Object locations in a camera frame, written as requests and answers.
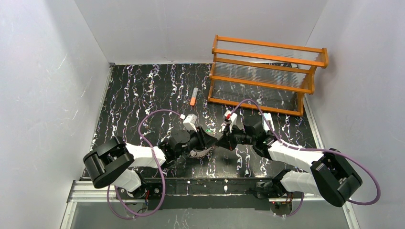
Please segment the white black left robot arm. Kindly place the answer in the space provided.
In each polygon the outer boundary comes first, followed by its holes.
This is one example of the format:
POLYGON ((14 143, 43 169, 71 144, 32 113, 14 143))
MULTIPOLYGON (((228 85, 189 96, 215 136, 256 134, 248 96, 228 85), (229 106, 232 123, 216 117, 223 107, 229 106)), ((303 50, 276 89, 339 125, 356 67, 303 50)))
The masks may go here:
POLYGON ((201 127, 176 131, 154 147, 126 143, 118 136, 86 154, 83 163, 95 188, 114 185, 134 191, 141 187, 142 181, 131 167, 168 167, 180 156, 208 150, 216 142, 217 138, 201 127))

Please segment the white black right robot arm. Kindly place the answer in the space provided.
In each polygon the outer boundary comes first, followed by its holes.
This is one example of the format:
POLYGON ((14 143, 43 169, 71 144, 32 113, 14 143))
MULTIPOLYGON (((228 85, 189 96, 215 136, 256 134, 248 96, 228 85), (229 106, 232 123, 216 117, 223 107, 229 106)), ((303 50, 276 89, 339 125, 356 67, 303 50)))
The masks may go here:
POLYGON ((257 198, 301 192, 322 196, 341 207, 362 185, 362 179, 347 159, 336 153, 306 151, 302 147, 280 142, 262 124, 227 125, 217 144, 233 150, 237 145, 251 145, 261 157, 284 162, 302 170, 285 169, 268 182, 257 182, 249 192, 257 198))

